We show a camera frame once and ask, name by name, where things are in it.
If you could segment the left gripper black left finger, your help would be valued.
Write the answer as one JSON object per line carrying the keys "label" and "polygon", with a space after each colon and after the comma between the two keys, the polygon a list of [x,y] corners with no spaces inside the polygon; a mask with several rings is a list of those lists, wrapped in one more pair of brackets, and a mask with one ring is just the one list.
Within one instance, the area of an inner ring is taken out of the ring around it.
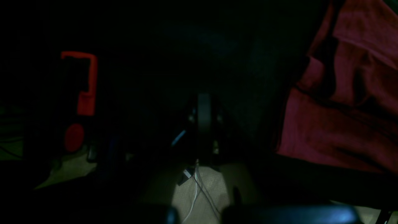
{"label": "left gripper black left finger", "polygon": [[205,139],[205,94],[145,144],[112,136],[94,171],[50,187],[48,224],[179,224],[171,206],[183,171]]}

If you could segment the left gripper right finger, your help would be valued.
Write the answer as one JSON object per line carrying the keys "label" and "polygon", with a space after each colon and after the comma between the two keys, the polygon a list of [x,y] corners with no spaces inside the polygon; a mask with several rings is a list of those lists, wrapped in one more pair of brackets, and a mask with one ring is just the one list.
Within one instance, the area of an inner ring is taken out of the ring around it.
{"label": "left gripper right finger", "polygon": [[216,98],[204,94],[204,163],[220,169],[231,205],[223,224],[360,224],[355,209],[317,197],[273,168]]}

